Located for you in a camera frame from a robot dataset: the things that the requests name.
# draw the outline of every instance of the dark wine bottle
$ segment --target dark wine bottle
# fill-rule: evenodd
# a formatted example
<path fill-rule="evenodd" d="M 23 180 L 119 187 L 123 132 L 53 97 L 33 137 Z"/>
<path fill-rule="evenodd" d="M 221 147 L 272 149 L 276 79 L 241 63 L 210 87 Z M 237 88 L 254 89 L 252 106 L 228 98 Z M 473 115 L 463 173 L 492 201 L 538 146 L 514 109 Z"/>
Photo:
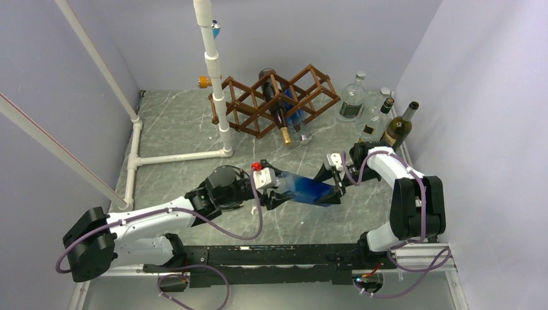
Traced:
<path fill-rule="evenodd" d="M 274 69 L 266 68 L 259 72 L 258 78 L 262 78 L 263 76 L 269 74 L 270 72 L 274 72 Z M 274 87 L 277 87 L 277 85 L 272 85 L 272 80 L 267 79 L 266 82 L 264 82 L 263 85 L 261 85 L 262 94 L 264 96 L 264 102 L 269 102 L 274 98 L 276 91 Z M 282 138 L 284 138 L 285 144 L 291 144 L 291 136 L 288 129 L 288 121 L 286 118 L 286 112 L 284 110 L 284 106 L 280 104 L 280 102 L 276 102 L 273 104 L 268 111 L 274 117 L 274 122 L 276 123 L 276 126 L 278 126 L 278 129 L 280 129 L 280 133 L 282 134 Z"/>
<path fill-rule="evenodd" d="M 395 117 L 388 124 L 381 141 L 387 142 L 394 150 L 396 150 L 407 138 L 411 129 L 413 129 L 413 124 L 411 124 L 411 117 L 415 114 L 415 111 L 419 108 L 419 103 L 413 101 L 409 103 L 409 107 L 403 113 L 402 116 Z"/>

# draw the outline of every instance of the wooden wine rack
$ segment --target wooden wine rack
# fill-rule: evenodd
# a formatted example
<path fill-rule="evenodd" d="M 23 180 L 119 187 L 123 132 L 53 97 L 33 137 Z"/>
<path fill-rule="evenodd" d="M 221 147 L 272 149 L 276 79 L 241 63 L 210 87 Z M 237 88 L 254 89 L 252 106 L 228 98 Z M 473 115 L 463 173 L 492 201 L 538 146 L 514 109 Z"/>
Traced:
<path fill-rule="evenodd" d="M 296 82 L 298 82 L 308 73 L 312 75 L 314 83 L 311 87 L 304 90 L 303 88 L 298 87 L 296 85 Z M 272 85 L 277 85 L 276 81 L 278 81 L 280 85 L 282 85 L 282 89 L 278 89 L 278 87 L 275 87 L 274 98 L 269 102 L 264 102 L 264 96 L 262 95 L 260 87 L 267 81 L 267 79 L 271 79 Z M 331 84 L 329 76 L 323 74 L 312 64 L 302 69 L 302 71 L 300 71 L 294 78 L 289 81 L 271 71 L 270 74 L 266 74 L 265 76 L 260 78 L 251 87 L 245 86 L 244 84 L 236 81 L 231 76 L 229 76 L 222 82 L 223 90 L 226 87 L 229 87 L 231 97 L 230 101 L 226 101 L 226 115 L 228 116 L 230 115 L 230 113 L 233 113 L 235 120 L 228 122 L 230 127 L 234 128 L 238 132 L 241 131 L 247 134 L 254 135 L 258 139 L 264 137 L 269 131 L 276 127 L 274 118 L 272 117 L 272 115 L 270 115 L 268 109 L 272 105 L 276 104 L 276 102 L 278 101 L 281 101 L 281 105 L 283 105 L 283 101 L 291 103 L 293 105 L 293 108 L 286 112 L 286 117 L 291 116 L 293 113 L 301 109 L 309 114 L 308 118 L 304 120 L 305 123 L 309 123 L 340 100 L 340 97 L 337 95 L 335 89 L 333 88 L 333 85 Z M 290 89 L 293 98 L 296 99 L 290 98 L 283 94 L 288 88 Z M 244 93 L 241 96 L 236 97 L 235 89 L 239 89 Z M 312 104 L 312 100 L 320 94 L 327 95 L 331 98 L 331 100 L 325 106 L 321 107 L 319 110 L 316 110 L 314 105 Z M 253 106 L 244 103 L 244 100 L 250 96 L 251 100 L 253 101 Z M 257 103 L 257 98 L 262 101 L 260 104 Z M 213 111 L 213 119 L 211 120 L 211 122 L 217 124 L 219 120 L 215 110 L 215 105 L 213 104 L 213 94 L 209 95 L 209 100 L 211 102 L 211 110 Z M 238 112 L 247 116 L 247 118 L 240 119 L 238 116 Z M 259 127 L 257 121 L 258 118 L 266 118 L 271 121 L 271 124 L 262 129 Z"/>

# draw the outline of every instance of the bottle label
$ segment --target bottle label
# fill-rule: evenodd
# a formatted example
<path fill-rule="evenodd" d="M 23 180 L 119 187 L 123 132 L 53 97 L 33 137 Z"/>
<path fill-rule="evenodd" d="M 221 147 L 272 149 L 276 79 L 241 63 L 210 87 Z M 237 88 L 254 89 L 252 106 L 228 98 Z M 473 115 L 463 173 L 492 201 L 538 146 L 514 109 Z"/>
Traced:
<path fill-rule="evenodd" d="M 383 134 L 383 138 L 381 140 L 387 142 L 391 147 L 395 144 L 395 139 L 389 136 L 386 132 Z"/>
<path fill-rule="evenodd" d="M 349 105 L 343 102 L 339 114 L 344 118 L 352 119 L 358 116 L 360 110 L 361 105 Z"/>
<path fill-rule="evenodd" d="M 369 125 L 365 125 L 365 127 L 363 127 L 363 132 L 366 134 L 373 134 L 373 131 L 375 131 L 375 129 Z"/>

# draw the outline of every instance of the blue bottle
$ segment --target blue bottle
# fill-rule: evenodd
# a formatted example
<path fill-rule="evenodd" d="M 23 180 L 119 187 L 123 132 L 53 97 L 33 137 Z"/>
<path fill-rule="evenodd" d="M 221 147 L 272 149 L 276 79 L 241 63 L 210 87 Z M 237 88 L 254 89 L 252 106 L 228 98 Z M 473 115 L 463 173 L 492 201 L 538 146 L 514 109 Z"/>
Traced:
<path fill-rule="evenodd" d="M 278 184 L 275 192 L 292 195 L 295 202 L 306 203 L 308 205 L 321 205 L 328 207 L 329 203 L 317 203 L 320 198 L 329 194 L 333 185 L 325 184 L 320 181 L 299 176 L 287 171 L 282 173 L 277 178 Z"/>

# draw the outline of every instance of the lavender wall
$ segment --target lavender wall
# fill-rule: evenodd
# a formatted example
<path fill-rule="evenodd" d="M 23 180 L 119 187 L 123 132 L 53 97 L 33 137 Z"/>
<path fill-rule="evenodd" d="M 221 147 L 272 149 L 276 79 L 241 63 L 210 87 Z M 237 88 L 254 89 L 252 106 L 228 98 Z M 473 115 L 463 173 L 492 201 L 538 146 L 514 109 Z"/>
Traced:
<path fill-rule="evenodd" d="M 195 88 L 206 75 L 191 0 L 93 0 L 141 89 Z M 224 77 L 248 85 L 266 67 L 293 77 L 309 63 L 341 88 L 394 88 L 441 0 L 212 0 Z"/>
<path fill-rule="evenodd" d="M 396 94 L 471 309 L 547 309 L 548 3 L 444 0 Z"/>
<path fill-rule="evenodd" d="M 70 2 L 130 102 L 138 89 L 101 17 Z M 131 122 L 54 1 L 3 1 L 0 91 L 114 186 Z M 108 200 L 0 114 L 0 309 L 66 309 L 61 238 Z"/>

